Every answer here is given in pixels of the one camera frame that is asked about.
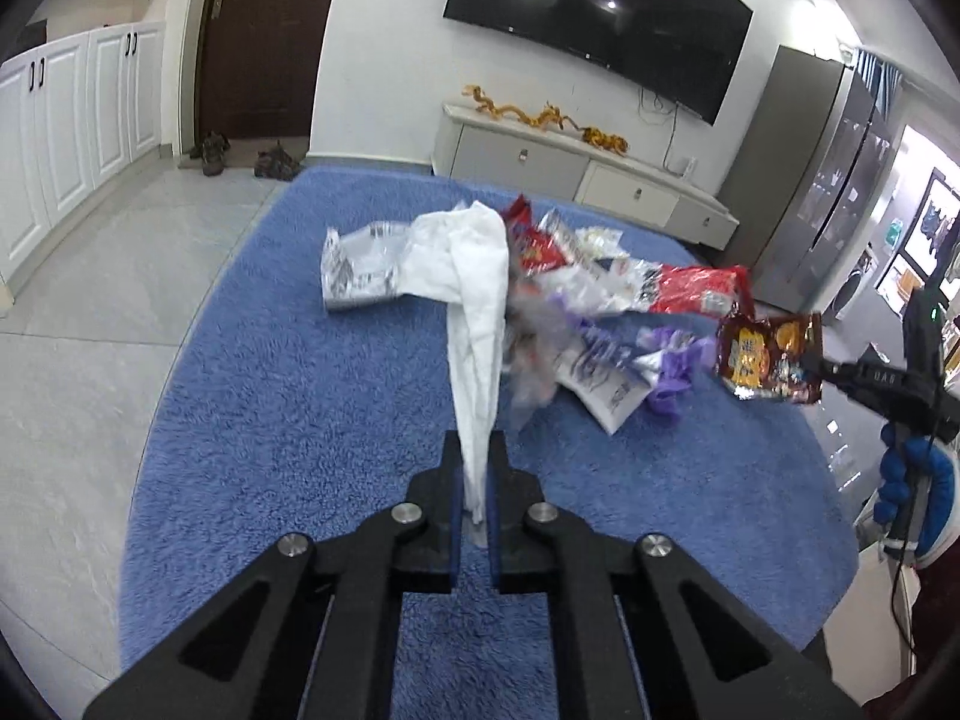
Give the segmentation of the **brown orange snack bag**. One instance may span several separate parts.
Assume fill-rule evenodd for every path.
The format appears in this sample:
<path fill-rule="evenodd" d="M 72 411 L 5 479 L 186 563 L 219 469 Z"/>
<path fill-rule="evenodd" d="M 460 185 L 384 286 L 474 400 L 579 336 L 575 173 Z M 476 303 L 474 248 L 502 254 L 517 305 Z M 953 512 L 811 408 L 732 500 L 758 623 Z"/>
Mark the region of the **brown orange snack bag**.
<path fill-rule="evenodd" d="M 822 380 L 802 366 L 805 353 L 822 356 L 820 314 L 739 314 L 719 324 L 716 343 L 716 374 L 739 400 L 814 405 L 822 398 Z"/>

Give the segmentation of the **grey steel refrigerator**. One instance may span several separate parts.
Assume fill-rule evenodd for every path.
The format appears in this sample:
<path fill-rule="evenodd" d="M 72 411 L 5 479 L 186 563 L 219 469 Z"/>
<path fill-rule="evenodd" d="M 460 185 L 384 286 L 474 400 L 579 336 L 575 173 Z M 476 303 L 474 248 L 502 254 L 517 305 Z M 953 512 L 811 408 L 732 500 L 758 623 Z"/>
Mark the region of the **grey steel refrigerator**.
<path fill-rule="evenodd" d="M 755 299 L 811 309 L 890 156 L 889 127 L 861 73 L 780 47 L 719 191 L 739 220 L 721 262 L 747 268 Z"/>

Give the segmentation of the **golden dragon ornament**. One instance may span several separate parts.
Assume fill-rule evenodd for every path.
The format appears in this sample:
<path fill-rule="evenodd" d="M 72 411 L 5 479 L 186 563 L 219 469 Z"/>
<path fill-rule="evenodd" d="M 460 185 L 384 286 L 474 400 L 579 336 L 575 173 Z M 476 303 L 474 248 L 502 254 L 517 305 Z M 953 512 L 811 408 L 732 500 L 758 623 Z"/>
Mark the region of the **golden dragon ornament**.
<path fill-rule="evenodd" d="M 576 127 L 576 124 L 553 104 L 545 104 L 537 114 L 529 114 L 524 109 L 516 106 L 516 104 L 496 104 L 493 99 L 483 91 L 483 88 L 478 85 L 464 86 L 462 88 L 462 96 L 472 99 L 477 112 L 487 114 L 495 121 L 501 121 L 501 119 L 505 117 L 512 117 L 516 119 L 517 122 L 521 122 L 521 124 L 527 125 L 528 127 L 537 128 L 537 130 L 545 130 L 545 128 L 548 127 L 556 127 L 563 130 L 566 124 L 571 124 L 573 127 Z"/>

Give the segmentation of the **white tv cabinet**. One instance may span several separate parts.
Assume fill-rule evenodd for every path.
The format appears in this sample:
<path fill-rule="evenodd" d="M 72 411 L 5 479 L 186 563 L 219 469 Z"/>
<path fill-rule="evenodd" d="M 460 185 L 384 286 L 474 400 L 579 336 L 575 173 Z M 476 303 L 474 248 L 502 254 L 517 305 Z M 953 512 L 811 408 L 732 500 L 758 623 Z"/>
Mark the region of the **white tv cabinet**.
<path fill-rule="evenodd" d="M 669 172 L 468 107 L 443 107 L 431 164 L 438 176 L 579 203 L 718 252 L 739 227 L 719 200 Z"/>

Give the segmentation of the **white tissue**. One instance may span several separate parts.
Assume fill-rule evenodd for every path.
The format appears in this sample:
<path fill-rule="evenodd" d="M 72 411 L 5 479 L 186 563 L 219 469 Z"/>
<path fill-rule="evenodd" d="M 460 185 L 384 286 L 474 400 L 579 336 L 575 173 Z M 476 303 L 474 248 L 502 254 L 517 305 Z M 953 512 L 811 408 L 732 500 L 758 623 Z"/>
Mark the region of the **white tissue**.
<path fill-rule="evenodd" d="M 488 449 L 498 415 L 509 247 L 498 211 L 483 203 L 416 216 L 400 255 L 398 291 L 448 306 L 448 366 L 464 463 L 464 509 L 485 520 Z"/>

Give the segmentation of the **purple crumpled wrapper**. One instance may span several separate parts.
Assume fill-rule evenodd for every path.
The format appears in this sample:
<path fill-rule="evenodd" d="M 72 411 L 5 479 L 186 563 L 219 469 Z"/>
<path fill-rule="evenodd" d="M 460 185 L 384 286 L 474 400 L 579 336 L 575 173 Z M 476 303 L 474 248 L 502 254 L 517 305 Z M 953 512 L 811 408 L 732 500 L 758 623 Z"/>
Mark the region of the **purple crumpled wrapper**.
<path fill-rule="evenodd" d="M 677 327 L 644 327 L 638 330 L 636 341 L 656 358 L 652 367 L 658 382 L 647 395 L 647 408 L 666 418 L 676 418 L 680 397 L 693 387 L 695 374 L 715 367 L 715 337 L 700 337 Z"/>

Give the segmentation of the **red snack bag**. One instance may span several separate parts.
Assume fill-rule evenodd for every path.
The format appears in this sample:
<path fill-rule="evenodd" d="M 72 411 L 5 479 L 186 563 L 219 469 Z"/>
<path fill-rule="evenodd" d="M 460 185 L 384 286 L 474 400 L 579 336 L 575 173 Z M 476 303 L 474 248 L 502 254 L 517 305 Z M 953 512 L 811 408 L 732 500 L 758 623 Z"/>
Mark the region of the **red snack bag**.
<path fill-rule="evenodd" d="M 550 234 L 535 226 L 532 205 L 524 195 L 517 195 L 501 216 L 505 222 L 512 258 L 524 275 L 547 273 L 568 265 L 565 255 Z"/>

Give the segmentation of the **white router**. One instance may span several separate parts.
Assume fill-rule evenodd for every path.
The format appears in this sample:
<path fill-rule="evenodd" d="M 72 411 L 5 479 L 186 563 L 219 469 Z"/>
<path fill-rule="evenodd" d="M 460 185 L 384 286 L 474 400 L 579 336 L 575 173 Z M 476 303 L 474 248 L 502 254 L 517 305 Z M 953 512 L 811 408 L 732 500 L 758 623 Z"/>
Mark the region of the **white router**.
<path fill-rule="evenodd" d="M 680 160 L 679 167 L 677 167 L 677 174 L 684 179 L 692 176 L 693 171 L 695 171 L 695 167 L 697 167 L 697 162 L 697 158 L 692 158 L 692 156 L 688 156 L 688 158 L 682 158 Z"/>

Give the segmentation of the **black wall television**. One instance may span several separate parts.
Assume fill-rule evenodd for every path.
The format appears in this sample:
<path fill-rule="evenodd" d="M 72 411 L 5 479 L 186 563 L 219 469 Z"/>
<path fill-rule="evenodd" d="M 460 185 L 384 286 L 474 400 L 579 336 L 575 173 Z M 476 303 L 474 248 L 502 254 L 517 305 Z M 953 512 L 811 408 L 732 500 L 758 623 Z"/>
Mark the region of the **black wall television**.
<path fill-rule="evenodd" d="M 576 55 L 714 124 L 752 10 L 742 0 L 448 0 L 444 16 Z"/>

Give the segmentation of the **white yellow snack bag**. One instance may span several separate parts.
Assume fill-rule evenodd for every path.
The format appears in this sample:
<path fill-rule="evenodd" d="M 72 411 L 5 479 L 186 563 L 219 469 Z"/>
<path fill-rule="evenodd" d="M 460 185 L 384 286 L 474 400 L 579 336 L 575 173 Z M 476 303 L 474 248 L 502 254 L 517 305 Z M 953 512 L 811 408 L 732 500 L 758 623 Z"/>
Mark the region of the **white yellow snack bag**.
<path fill-rule="evenodd" d="M 556 210 L 550 210 L 537 224 L 562 252 L 568 262 L 600 262 L 601 260 L 630 259 L 623 249 L 623 232 L 612 227 L 571 227 Z"/>

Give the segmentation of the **left brown shoe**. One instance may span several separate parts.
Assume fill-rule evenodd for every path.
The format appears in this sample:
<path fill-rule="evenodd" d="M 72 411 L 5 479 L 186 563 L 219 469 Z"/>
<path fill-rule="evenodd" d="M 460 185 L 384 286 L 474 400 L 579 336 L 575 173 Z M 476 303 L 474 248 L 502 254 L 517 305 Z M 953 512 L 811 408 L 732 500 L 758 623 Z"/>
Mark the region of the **left brown shoe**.
<path fill-rule="evenodd" d="M 189 160 L 197 161 L 205 177 L 217 177 L 226 167 L 226 153 L 231 145 L 221 133 L 210 132 L 189 151 Z"/>

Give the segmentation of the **brown shoe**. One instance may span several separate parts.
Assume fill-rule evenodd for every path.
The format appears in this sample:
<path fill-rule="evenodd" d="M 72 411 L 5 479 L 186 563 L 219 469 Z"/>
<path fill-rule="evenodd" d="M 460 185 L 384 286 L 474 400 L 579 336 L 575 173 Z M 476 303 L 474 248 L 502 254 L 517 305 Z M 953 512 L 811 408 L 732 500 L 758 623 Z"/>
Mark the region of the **brown shoe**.
<path fill-rule="evenodd" d="M 221 133 L 210 132 L 189 151 L 189 160 L 197 161 L 205 177 L 217 177 L 226 167 L 226 153 L 231 145 Z"/>
<path fill-rule="evenodd" d="M 257 153 L 254 176 L 270 181 L 293 182 L 301 172 L 301 164 L 291 156 L 280 142 Z"/>

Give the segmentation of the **white blue snack bag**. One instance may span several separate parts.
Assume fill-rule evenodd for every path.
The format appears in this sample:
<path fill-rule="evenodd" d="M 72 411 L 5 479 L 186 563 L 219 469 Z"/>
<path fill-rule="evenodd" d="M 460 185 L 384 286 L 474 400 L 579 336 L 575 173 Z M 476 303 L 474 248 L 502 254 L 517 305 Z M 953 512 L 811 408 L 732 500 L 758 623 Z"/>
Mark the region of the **white blue snack bag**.
<path fill-rule="evenodd" d="M 553 361 L 553 372 L 613 436 L 658 387 L 663 357 L 581 320 Z"/>

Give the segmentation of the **golden lion ornament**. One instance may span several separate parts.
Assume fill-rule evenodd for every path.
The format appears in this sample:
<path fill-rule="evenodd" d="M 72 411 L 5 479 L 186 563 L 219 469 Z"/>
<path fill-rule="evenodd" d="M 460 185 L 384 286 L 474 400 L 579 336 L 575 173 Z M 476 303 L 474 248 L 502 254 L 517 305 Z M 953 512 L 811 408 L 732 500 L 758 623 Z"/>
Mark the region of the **golden lion ornament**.
<path fill-rule="evenodd" d="M 622 137 L 615 133 L 607 133 L 596 127 L 584 127 L 581 130 L 581 140 L 594 148 L 603 149 L 608 153 L 615 153 L 619 156 L 625 156 L 630 149 L 630 145 Z"/>

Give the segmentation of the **clear plastic wrapper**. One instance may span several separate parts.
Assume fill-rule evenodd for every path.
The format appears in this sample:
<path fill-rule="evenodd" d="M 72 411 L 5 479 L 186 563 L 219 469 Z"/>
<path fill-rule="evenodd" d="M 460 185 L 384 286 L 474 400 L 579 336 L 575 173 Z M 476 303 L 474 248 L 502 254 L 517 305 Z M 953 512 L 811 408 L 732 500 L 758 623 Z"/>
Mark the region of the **clear plastic wrapper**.
<path fill-rule="evenodd" d="M 506 301 L 505 371 L 512 424 L 523 427 L 547 408 L 562 387 L 553 361 L 568 344 L 576 322 L 563 306 L 542 294 L 526 275 L 509 278 Z"/>

